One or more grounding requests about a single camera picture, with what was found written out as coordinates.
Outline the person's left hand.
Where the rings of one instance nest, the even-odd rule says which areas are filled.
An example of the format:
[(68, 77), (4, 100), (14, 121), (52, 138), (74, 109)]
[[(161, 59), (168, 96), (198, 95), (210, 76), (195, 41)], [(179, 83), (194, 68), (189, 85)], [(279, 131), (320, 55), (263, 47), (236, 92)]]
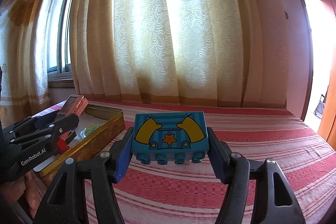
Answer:
[(39, 188), (40, 181), (33, 171), (27, 172), (15, 182), (7, 182), (1, 186), (1, 193), (9, 204), (13, 204), (23, 196), (28, 204), (29, 213), (35, 218), (44, 192)]

